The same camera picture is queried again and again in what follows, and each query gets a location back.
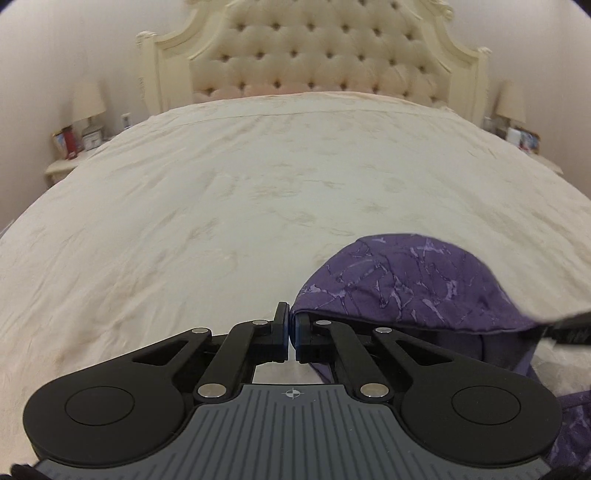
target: picture frame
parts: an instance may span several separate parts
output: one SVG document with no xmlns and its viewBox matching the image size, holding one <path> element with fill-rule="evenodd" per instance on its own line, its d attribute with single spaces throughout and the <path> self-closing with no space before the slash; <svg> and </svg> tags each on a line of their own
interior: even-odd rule
<svg viewBox="0 0 591 480">
<path fill-rule="evenodd" d="M 51 134 L 51 140 L 54 147 L 57 150 L 58 156 L 60 160 L 65 160 L 68 158 L 68 149 L 66 147 L 66 139 L 64 138 L 64 134 L 62 131 L 53 132 Z"/>
<path fill-rule="evenodd" d="M 527 153 L 540 154 L 540 136 L 524 128 L 518 128 L 521 131 L 521 142 L 519 148 Z"/>
</svg>

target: upholstered headboard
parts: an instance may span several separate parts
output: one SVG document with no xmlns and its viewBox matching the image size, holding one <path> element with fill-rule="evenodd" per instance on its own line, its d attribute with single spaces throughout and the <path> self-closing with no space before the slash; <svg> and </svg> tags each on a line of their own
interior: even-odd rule
<svg viewBox="0 0 591 480">
<path fill-rule="evenodd" d="M 352 90 L 482 121 L 489 51 L 449 37 L 444 0 L 191 2 L 181 31 L 138 35 L 151 115 L 222 98 Z"/>
</svg>

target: gray gripper base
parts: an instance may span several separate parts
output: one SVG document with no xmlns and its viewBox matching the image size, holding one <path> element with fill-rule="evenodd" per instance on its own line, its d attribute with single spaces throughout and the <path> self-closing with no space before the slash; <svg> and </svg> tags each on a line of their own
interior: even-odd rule
<svg viewBox="0 0 591 480">
<path fill-rule="evenodd" d="M 440 459 L 410 439 L 388 407 L 342 385 L 246 385 L 201 406 L 159 452 L 129 465 L 81 469 L 44 460 L 54 480 L 536 480 L 540 459 L 478 469 Z"/>
</svg>

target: purple cloth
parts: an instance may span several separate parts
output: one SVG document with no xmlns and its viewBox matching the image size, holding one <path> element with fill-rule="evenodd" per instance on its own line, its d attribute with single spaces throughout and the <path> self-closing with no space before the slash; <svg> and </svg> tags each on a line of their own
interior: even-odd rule
<svg viewBox="0 0 591 480">
<path fill-rule="evenodd" d="M 530 366 L 540 325 L 524 316 L 488 267 L 434 238 L 360 238 L 301 288 L 292 313 L 357 317 L 469 357 L 536 378 Z M 330 380 L 327 366 L 317 366 Z M 563 397 L 564 424 L 547 460 L 591 467 L 591 393 Z"/>
<path fill-rule="evenodd" d="M 558 399 L 562 428 L 546 461 L 551 466 L 591 468 L 591 392 L 573 393 Z"/>
</svg>

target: bed sheet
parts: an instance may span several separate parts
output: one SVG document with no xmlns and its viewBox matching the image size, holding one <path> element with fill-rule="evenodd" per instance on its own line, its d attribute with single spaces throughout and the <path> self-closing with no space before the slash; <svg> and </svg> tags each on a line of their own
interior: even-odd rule
<svg viewBox="0 0 591 480">
<path fill-rule="evenodd" d="M 192 105 L 118 135 L 0 239 L 0 470 L 34 460 L 21 413 L 47 381 L 270 318 L 343 246 L 390 232 L 472 252 L 538 319 L 591 309 L 590 200 L 453 112 L 306 93 Z"/>
</svg>

